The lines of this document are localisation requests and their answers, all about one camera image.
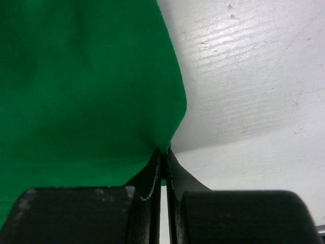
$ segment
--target white table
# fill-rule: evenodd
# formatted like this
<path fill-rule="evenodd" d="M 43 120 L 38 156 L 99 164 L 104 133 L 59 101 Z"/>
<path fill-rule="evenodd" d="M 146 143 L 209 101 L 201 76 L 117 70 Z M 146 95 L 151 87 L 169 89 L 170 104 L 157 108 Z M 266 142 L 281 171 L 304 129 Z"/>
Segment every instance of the white table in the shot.
<path fill-rule="evenodd" d="M 188 98 L 179 162 L 212 189 L 294 191 L 325 225 L 325 1 L 158 3 Z M 161 243 L 167 224 L 162 206 Z"/>

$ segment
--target black object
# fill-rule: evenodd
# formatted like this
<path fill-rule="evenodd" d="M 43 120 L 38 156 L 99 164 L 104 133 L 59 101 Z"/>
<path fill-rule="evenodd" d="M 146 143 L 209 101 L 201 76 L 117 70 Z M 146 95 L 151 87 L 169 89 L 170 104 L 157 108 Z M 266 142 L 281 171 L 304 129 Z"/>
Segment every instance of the black object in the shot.
<path fill-rule="evenodd" d="M 156 150 L 123 187 L 30 189 L 14 204 L 0 243 L 159 243 L 161 177 L 170 240 L 322 243 L 301 199 L 286 191 L 212 191 Z"/>

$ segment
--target white wooden surface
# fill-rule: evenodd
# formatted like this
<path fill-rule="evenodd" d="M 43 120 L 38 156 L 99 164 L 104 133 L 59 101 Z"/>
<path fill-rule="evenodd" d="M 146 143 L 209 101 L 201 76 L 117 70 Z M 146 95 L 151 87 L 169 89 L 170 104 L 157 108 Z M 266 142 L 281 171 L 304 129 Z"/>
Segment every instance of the white wooden surface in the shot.
<path fill-rule="evenodd" d="M 188 98 L 178 160 L 212 189 L 292 190 L 324 225 L 325 0 L 158 3 Z"/>

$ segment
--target green cloth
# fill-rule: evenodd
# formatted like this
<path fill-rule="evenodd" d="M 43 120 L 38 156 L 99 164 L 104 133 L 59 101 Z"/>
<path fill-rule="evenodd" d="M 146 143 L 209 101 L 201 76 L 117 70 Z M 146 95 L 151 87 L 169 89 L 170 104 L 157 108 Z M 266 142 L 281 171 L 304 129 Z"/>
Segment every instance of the green cloth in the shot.
<path fill-rule="evenodd" d="M 185 111 L 155 0 L 0 0 L 0 226 L 28 188 L 125 183 Z"/>

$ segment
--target green fabric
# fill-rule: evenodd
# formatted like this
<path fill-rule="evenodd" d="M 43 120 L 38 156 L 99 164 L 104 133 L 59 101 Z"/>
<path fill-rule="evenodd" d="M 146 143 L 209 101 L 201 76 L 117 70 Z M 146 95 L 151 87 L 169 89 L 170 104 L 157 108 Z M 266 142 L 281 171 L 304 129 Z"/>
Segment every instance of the green fabric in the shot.
<path fill-rule="evenodd" d="M 125 183 L 185 110 L 155 0 L 0 0 L 0 226 L 28 188 Z"/>

